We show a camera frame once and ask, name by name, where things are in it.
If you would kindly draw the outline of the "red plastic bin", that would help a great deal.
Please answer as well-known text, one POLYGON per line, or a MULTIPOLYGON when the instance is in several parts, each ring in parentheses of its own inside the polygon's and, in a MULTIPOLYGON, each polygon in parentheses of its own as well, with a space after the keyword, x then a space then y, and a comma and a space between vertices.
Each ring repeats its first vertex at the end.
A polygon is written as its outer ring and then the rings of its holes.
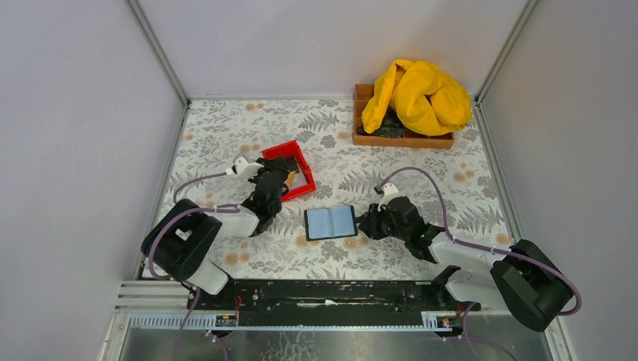
POLYGON ((314 192, 317 187, 314 182, 314 177, 311 172, 311 168, 302 153, 301 147, 297 141, 292 140, 279 144, 274 147, 267 148, 262 151, 262 155, 265 159, 275 159, 283 157, 284 161, 291 171, 300 170, 306 178, 307 184, 303 187, 289 190, 286 195, 283 196, 282 201, 287 202, 291 199, 298 198, 308 193, 314 192))

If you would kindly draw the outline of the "black card holder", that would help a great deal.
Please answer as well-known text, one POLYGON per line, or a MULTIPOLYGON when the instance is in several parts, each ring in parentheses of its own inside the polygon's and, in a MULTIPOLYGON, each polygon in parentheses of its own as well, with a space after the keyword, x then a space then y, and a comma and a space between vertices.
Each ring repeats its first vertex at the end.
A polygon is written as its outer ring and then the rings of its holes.
POLYGON ((305 237, 308 241, 323 241, 358 235, 358 225, 366 214, 356 216, 352 205, 313 208, 304 211, 305 237))

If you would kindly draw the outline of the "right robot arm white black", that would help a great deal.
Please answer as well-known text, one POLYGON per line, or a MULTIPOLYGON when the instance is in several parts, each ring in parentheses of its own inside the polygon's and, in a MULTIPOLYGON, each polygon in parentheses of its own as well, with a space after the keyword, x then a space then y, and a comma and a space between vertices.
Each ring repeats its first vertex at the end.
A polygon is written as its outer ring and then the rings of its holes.
POLYGON ((415 258, 440 265, 443 270, 434 281, 454 300, 506 309, 533 331, 544 331, 576 297, 533 242, 521 240, 501 249, 452 241, 444 227, 425 222, 405 196, 371 204, 356 223, 368 238, 396 238, 415 258))

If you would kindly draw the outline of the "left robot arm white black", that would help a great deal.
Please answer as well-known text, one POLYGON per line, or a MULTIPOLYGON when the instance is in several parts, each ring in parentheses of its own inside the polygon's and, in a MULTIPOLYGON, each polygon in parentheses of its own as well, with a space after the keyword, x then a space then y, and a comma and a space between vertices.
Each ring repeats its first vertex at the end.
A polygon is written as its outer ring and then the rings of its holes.
POLYGON ((291 172, 284 157, 248 162, 237 157, 221 176, 238 176, 254 185, 238 205, 200 207, 181 199, 141 244, 148 269, 158 280, 173 279, 209 295, 217 295, 230 276, 206 256, 218 238, 250 238, 264 233, 282 209, 291 172))

